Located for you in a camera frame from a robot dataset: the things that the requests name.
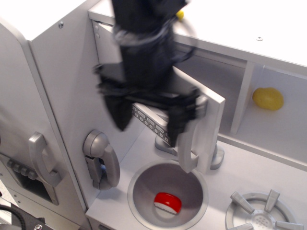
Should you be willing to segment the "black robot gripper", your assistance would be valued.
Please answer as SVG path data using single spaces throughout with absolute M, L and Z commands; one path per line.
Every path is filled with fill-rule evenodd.
M 165 110 L 170 146 L 174 147 L 189 120 L 204 113 L 200 89 L 190 83 L 180 86 L 181 80 L 174 71 L 174 64 L 189 59 L 194 51 L 182 56 L 175 53 L 170 23 L 141 33 L 115 24 L 112 38 L 119 47 L 121 61 L 97 65 L 94 71 L 115 125 L 121 131 L 126 129 L 134 103 Z

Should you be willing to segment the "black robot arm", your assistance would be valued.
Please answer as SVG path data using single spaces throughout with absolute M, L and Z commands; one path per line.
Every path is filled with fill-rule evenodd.
M 120 130 L 132 117 L 132 105 L 140 103 L 167 111 L 169 144 L 174 147 L 186 125 L 197 118 L 200 90 L 191 86 L 171 91 L 177 74 L 174 65 L 194 53 L 175 52 L 173 24 L 185 0 L 115 0 L 113 37 L 121 62 L 95 66 L 94 73 L 108 111 Z

